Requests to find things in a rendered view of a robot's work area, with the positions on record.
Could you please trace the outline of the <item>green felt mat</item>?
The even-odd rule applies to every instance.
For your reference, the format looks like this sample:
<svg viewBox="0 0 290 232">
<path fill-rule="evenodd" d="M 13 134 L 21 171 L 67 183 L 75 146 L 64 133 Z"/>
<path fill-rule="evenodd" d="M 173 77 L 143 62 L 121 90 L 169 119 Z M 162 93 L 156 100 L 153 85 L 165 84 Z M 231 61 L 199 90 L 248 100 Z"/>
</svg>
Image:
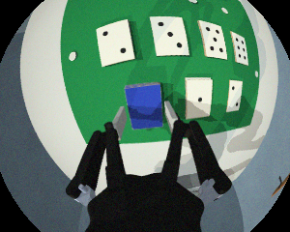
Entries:
<svg viewBox="0 0 290 232">
<path fill-rule="evenodd" d="M 250 126 L 259 89 L 255 35 L 239 0 L 68 0 L 61 28 L 61 64 L 74 119 L 88 144 L 94 131 L 105 131 L 124 106 L 127 122 L 119 144 L 169 141 L 164 112 L 169 101 L 184 123 L 195 120 L 205 135 Z M 221 8 L 224 8 L 226 14 Z M 189 55 L 157 56 L 150 16 L 176 16 L 184 22 Z M 97 29 L 128 19 L 135 59 L 102 67 Z M 221 26 L 227 60 L 204 55 L 197 20 Z M 245 38 L 248 65 L 235 62 L 230 31 Z M 69 56 L 76 52 L 71 61 Z M 258 77 L 255 72 L 258 71 Z M 213 80 L 210 116 L 186 119 L 185 77 Z M 239 110 L 226 112 L 229 80 L 243 81 Z M 125 86 L 159 82 L 163 127 L 133 130 Z"/>
</svg>

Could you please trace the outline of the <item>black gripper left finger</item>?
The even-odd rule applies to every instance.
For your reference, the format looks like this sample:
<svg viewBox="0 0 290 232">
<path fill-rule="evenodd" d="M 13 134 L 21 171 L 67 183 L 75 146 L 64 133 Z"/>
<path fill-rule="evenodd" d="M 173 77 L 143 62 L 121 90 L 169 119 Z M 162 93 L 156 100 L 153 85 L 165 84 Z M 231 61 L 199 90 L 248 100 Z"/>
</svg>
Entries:
<svg viewBox="0 0 290 232">
<path fill-rule="evenodd" d="M 123 179 L 126 171 L 119 144 L 127 119 L 125 107 L 120 106 L 113 121 L 104 124 L 104 132 L 100 130 L 93 132 L 75 175 L 66 188 L 68 196 L 86 207 L 96 196 L 95 190 L 106 148 L 105 175 L 108 204 L 120 213 L 130 209 L 131 203 Z"/>
</svg>

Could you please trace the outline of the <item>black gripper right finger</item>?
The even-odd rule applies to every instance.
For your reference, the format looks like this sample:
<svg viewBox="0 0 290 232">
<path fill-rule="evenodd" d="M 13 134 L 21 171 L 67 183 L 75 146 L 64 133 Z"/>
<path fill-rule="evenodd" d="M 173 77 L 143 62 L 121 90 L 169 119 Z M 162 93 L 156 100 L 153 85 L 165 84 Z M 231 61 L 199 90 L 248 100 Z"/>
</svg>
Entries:
<svg viewBox="0 0 290 232">
<path fill-rule="evenodd" d="M 164 102 L 164 107 L 172 135 L 151 207 L 156 213 L 164 213 L 171 206 L 179 173 L 183 137 L 188 138 L 201 185 L 199 198 L 205 207 L 229 191 L 232 182 L 219 167 L 212 147 L 198 122 L 184 123 L 169 101 Z"/>
</svg>

